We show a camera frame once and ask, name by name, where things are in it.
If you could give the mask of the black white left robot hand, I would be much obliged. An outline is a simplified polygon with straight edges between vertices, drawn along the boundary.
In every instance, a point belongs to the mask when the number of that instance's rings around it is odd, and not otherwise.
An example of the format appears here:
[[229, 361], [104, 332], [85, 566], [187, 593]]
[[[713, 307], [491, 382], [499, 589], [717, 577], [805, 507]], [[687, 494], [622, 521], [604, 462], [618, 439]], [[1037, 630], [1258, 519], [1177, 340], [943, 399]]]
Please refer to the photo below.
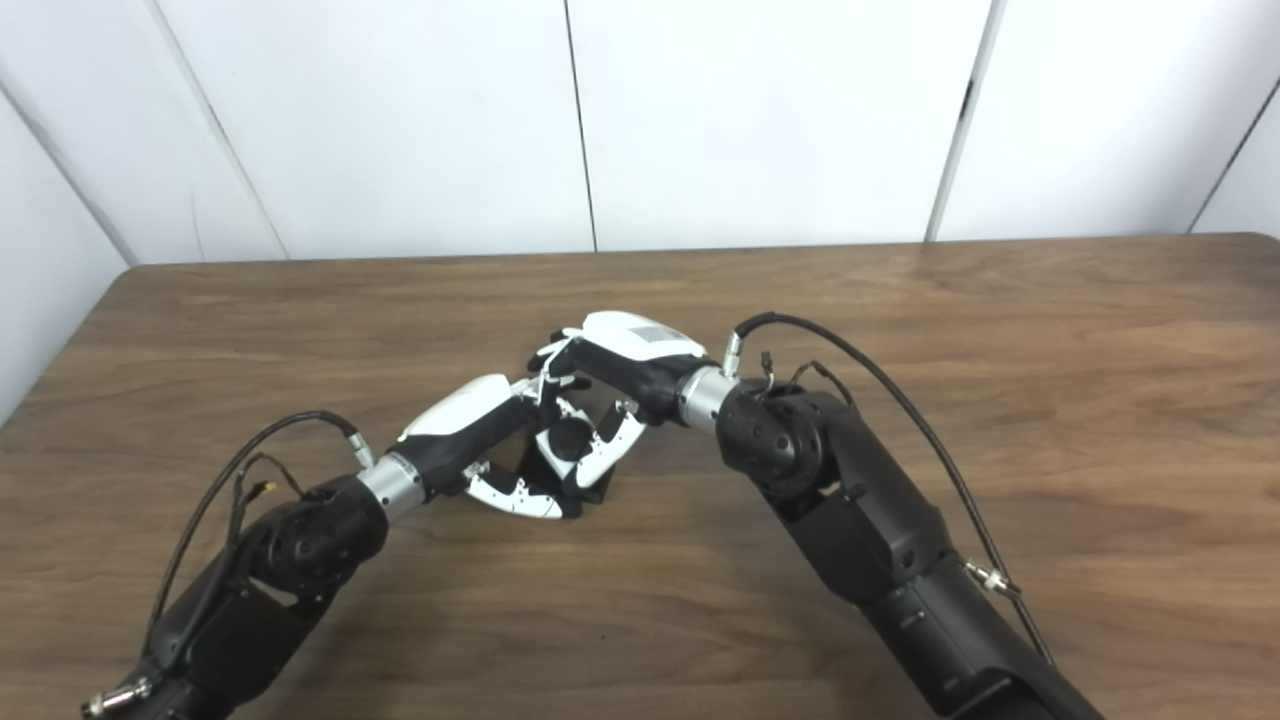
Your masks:
[[553, 415], [534, 379], [480, 375], [415, 418], [388, 448], [410, 474], [417, 503], [467, 495], [490, 509], [535, 519], [571, 519], [579, 509], [485, 455]]

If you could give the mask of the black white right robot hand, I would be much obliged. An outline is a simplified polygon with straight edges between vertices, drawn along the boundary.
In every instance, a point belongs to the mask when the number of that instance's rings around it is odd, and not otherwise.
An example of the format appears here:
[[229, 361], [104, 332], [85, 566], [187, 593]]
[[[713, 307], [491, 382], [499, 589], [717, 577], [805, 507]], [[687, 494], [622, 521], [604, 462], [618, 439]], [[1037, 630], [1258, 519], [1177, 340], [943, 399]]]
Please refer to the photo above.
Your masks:
[[594, 486], [637, 443], [649, 427], [681, 424], [681, 389], [701, 369], [718, 364], [704, 346], [649, 318], [623, 311], [589, 314], [580, 328], [564, 328], [527, 361], [545, 382], [568, 387], [582, 373], [617, 389], [614, 404], [566, 479], [589, 498]]

